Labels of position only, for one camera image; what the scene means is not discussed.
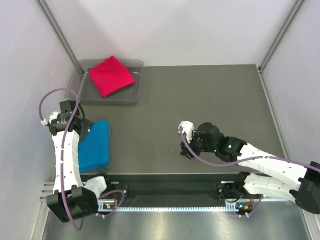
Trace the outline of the bright blue t-shirt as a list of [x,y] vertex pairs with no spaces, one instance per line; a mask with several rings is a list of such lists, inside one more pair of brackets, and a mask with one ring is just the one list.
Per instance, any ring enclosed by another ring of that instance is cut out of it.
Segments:
[[78,146],[81,174],[110,168],[111,126],[109,121],[95,122],[85,140]]

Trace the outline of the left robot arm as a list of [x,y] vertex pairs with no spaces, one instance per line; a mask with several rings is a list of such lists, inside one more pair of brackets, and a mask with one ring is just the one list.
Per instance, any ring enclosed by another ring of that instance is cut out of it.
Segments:
[[81,179],[79,151],[93,139],[95,125],[80,116],[82,109],[75,108],[76,101],[63,101],[60,112],[53,112],[49,118],[56,170],[52,195],[47,196],[46,202],[62,223],[96,214],[99,198],[109,198],[114,191],[103,176],[86,183]]

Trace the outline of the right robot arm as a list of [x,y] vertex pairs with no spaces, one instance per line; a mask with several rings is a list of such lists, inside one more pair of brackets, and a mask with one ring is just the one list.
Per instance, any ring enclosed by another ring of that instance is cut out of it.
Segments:
[[178,127],[181,136],[181,155],[190,160],[216,167],[217,164],[200,157],[214,154],[223,163],[221,168],[241,166],[258,173],[241,172],[232,185],[237,198],[247,195],[269,196],[287,200],[311,214],[320,213],[320,165],[305,164],[262,151],[245,140],[224,136],[210,122],[198,128],[190,121]]

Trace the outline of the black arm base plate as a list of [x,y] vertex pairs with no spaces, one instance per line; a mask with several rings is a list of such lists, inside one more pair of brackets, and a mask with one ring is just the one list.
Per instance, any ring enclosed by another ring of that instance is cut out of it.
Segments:
[[196,196],[209,197],[213,200],[240,200],[251,197],[257,199],[258,194],[249,193],[243,187],[233,183],[220,182],[131,182],[113,184],[112,190],[123,191],[127,200],[138,196]]

